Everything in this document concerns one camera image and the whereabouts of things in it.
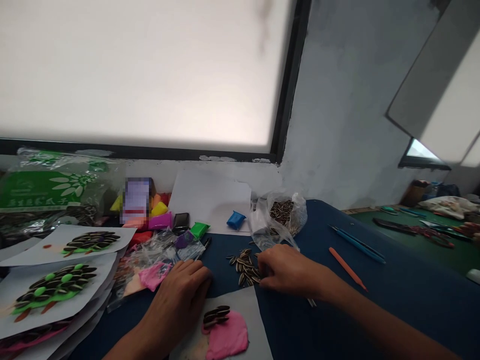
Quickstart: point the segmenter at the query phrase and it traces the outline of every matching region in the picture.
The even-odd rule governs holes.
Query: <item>white flower logo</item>
[[[95,176],[92,175],[77,175],[68,172],[61,172],[60,174],[65,175],[66,177],[54,177],[50,179],[50,181],[53,181],[54,183],[61,183],[60,185],[52,187],[52,190],[65,189],[60,196],[75,193],[76,196],[80,197],[84,192],[85,185],[91,183],[95,179]]]

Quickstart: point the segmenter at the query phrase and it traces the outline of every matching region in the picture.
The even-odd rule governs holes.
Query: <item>desk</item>
[[[361,291],[329,253],[328,248],[334,247],[363,280],[369,290],[363,294],[369,299],[462,358],[478,358],[480,286],[416,255],[397,241],[322,201],[307,201],[307,209],[309,220],[296,237],[303,254],[330,267]],[[381,252],[386,265],[372,261],[336,235],[327,224],[348,230]],[[251,239],[235,235],[211,236],[212,243],[202,260],[214,274],[207,296],[217,297],[238,289],[238,274],[228,265],[225,256],[249,247]],[[255,291],[275,360],[383,358],[359,326],[334,307],[317,301],[318,307],[312,309],[303,298],[258,286]],[[125,304],[113,312],[105,313],[70,359],[101,359],[138,323],[153,297],[153,293],[144,290],[127,298]]]
[[[383,211],[361,212],[352,214],[350,216],[398,241],[417,253],[419,256],[442,264],[443,266],[455,270],[463,276],[465,276],[470,269],[480,269],[480,249],[473,246],[470,242],[459,240],[453,237],[450,241],[455,245],[455,249],[452,250],[435,245],[423,236],[411,236],[399,231],[389,230],[387,228],[380,227],[373,222],[373,218],[379,218],[409,226],[422,226],[423,224],[419,220],[427,220],[432,223],[447,226],[460,226],[463,224],[461,221],[438,216],[430,211],[420,209],[415,209],[415,211],[425,214],[427,216],[426,219],[421,217],[411,217],[403,213],[395,216],[387,214]]]

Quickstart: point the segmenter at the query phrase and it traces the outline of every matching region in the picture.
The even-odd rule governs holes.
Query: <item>window frame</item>
[[[109,158],[198,161],[200,157],[227,157],[238,162],[282,162],[289,127],[300,61],[307,36],[312,0],[296,0],[284,71],[278,97],[277,113],[269,153],[236,152],[220,150],[195,150],[183,148],[91,144],[80,142],[22,140],[0,138],[0,154],[16,155],[21,147],[74,153],[82,150],[109,152]]]
[[[407,155],[415,138],[412,136],[408,142],[408,146],[400,159],[398,167],[402,168],[414,168],[414,169],[432,169],[432,170],[452,170],[450,166],[445,164],[440,159],[432,159],[430,157],[421,156],[409,156]]]

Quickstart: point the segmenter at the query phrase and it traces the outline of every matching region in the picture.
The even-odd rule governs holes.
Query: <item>black phone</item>
[[[408,235],[417,235],[417,233],[415,231],[412,231],[410,229],[410,226],[403,225],[403,224],[398,223],[398,222],[382,220],[382,219],[379,219],[377,217],[373,218],[373,222],[375,224],[377,224],[378,226],[381,226],[382,228],[390,229],[390,230],[393,230],[393,231],[398,231],[398,232],[408,234]]]
[[[173,229],[171,231],[178,236],[188,229],[190,229],[190,214],[188,212],[176,214],[173,218]]]

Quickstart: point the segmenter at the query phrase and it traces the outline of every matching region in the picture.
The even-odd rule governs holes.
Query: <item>blue tablecloth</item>
[[[418,257],[406,247],[319,200],[307,201],[308,222],[296,236],[301,252],[331,268],[373,302],[464,359],[478,359],[480,286],[456,272]],[[328,226],[347,230],[385,256],[381,265],[361,253]],[[213,234],[202,257],[214,279],[208,297],[238,290],[238,275],[225,259],[249,247],[246,236]],[[362,279],[364,292],[329,252],[333,247]],[[271,353],[280,359],[376,359],[383,354],[362,329],[333,306],[256,286],[260,314]],[[120,308],[105,313],[70,359],[101,359],[142,318],[154,294],[141,291]]]

